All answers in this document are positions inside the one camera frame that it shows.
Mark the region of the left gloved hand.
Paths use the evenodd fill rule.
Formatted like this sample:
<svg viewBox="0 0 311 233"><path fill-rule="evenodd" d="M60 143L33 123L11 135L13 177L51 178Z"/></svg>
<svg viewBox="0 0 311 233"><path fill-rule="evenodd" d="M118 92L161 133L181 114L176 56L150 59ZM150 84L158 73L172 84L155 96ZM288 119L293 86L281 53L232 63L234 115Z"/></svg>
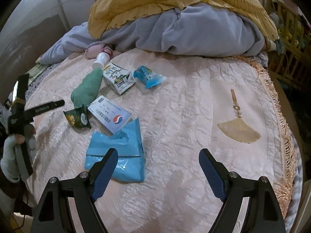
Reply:
<svg viewBox="0 0 311 233"><path fill-rule="evenodd" d="M22 135L10 135L5 139L3 158L1 159L1 170L4 176L12 183L20 181L20 170L16 161L15 147L23 142L27 143L27 150L30 153L31 163L35 156L35 128L32 124L26 125L24 129L26 137Z"/></svg>

